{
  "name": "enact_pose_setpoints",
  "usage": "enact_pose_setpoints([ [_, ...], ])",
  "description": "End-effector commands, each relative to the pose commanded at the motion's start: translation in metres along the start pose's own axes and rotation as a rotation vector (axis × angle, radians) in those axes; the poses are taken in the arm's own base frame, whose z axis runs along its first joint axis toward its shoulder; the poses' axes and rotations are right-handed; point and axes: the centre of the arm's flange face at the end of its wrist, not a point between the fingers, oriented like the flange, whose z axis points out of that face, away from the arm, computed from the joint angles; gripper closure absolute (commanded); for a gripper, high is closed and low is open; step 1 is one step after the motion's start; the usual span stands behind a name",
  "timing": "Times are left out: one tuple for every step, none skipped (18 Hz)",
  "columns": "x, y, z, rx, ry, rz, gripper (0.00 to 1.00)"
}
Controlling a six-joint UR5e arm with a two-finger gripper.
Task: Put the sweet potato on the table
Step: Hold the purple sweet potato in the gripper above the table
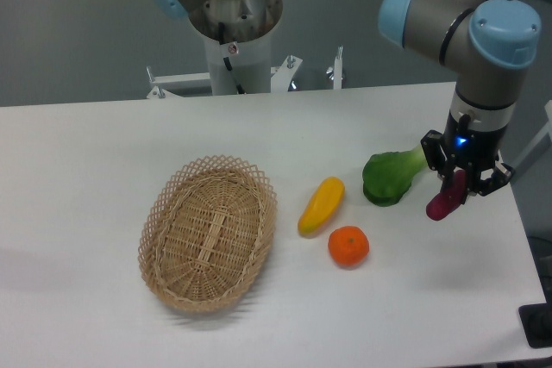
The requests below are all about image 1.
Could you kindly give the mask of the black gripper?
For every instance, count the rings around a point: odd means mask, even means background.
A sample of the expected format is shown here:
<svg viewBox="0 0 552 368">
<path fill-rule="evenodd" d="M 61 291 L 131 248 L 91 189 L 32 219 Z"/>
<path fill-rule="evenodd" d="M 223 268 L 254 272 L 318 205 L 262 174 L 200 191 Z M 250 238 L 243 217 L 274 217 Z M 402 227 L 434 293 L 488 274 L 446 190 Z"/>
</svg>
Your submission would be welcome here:
<svg viewBox="0 0 552 368">
<path fill-rule="evenodd" d="M 488 196 L 510 183 L 515 169 L 505 163 L 495 164 L 506 127 L 493 131 L 472 129 L 448 115 L 444 133 L 430 130 L 421 146 L 428 167 L 442 180 L 450 179 L 459 167 L 470 172 L 470 193 Z"/>
</svg>

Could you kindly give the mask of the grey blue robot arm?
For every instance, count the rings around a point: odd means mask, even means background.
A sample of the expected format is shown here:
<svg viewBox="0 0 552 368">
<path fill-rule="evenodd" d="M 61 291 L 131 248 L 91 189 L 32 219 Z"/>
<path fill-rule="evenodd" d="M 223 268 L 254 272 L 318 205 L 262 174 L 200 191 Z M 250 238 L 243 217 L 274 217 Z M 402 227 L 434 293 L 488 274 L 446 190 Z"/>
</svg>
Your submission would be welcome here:
<svg viewBox="0 0 552 368">
<path fill-rule="evenodd" d="M 443 132 L 421 140 L 442 189 L 463 171 L 462 195 L 486 196 L 508 184 L 512 167 L 499 149 L 527 72 L 536 58 L 541 18 L 518 0 L 383 0 L 379 32 L 433 59 L 457 80 Z"/>
</svg>

